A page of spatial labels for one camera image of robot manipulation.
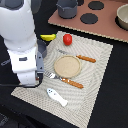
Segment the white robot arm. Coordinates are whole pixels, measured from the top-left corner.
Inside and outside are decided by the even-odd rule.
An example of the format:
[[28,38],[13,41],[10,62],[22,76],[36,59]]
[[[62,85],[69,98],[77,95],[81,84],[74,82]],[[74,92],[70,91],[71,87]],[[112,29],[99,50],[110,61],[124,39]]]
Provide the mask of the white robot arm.
[[39,8],[34,7],[36,2],[37,0],[0,0],[0,34],[8,49],[12,70],[25,87],[35,86],[36,58],[37,54],[40,55],[32,15]]

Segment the red apple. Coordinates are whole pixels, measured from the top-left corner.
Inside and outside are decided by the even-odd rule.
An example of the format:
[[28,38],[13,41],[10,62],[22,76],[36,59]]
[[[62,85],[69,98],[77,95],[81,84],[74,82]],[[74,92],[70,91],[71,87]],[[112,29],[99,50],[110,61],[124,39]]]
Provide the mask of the red apple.
[[63,36],[63,42],[64,42],[65,45],[72,44],[72,36],[70,34],[65,34]]

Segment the woven cloth mat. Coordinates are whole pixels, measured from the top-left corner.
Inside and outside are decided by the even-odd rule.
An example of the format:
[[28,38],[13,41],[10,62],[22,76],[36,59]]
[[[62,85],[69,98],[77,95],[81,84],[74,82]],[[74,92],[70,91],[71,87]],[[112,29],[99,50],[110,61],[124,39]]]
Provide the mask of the woven cloth mat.
[[[71,78],[71,80],[83,84],[84,88],[79,89],[58,79],[50,79],[44,76],[39,87],[17,87],[11,95],[48,111],[79,128],[86,128],[113,46],[73,34],[71,34],[73,43],[70,46],[65,46],[63,43],[64,34],[66,33],[59,31],[56,39],[48,45],[44,67],[55,73],[54,62],[58,57],[63,56],[56,49],[96,59],[96,63],[80,60],[82,70],[79,75]],[[46,91],[47,88],[55,89],[64,99],[68,100],[67,106],[62,107],[59,102],[50,99]]]

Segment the yellow banana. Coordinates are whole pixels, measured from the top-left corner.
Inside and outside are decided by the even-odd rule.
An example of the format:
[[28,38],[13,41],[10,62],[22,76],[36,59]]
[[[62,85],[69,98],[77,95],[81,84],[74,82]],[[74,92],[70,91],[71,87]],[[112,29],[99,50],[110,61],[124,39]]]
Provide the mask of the yellow banana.
[[51,41],[56,38],[56,34],[51,34],[51,35],[40,35],[40,37],[45,40],[45,41]]

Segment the wooden handle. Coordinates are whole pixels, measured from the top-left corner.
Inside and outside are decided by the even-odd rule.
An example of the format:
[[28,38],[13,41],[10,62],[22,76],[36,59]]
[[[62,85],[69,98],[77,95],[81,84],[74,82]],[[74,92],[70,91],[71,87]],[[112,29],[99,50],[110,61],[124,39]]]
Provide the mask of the wooden handle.
[[62,81],[65,82],[65,83],[67,83],[67,84],[73,85],[73,86],[75,86],[77,88],[83,88],[83,85],[82,84],[76,83],[76,82],[71,81],[69,79],[62,78]]
[[92,58],[89,58],[89,57],[86,57],[86,56],[77,55],[76,57],[78,57],[79,59],[82,59],[82,60],[90,61],[92,63],[96,62],[95,59],[92,59]]

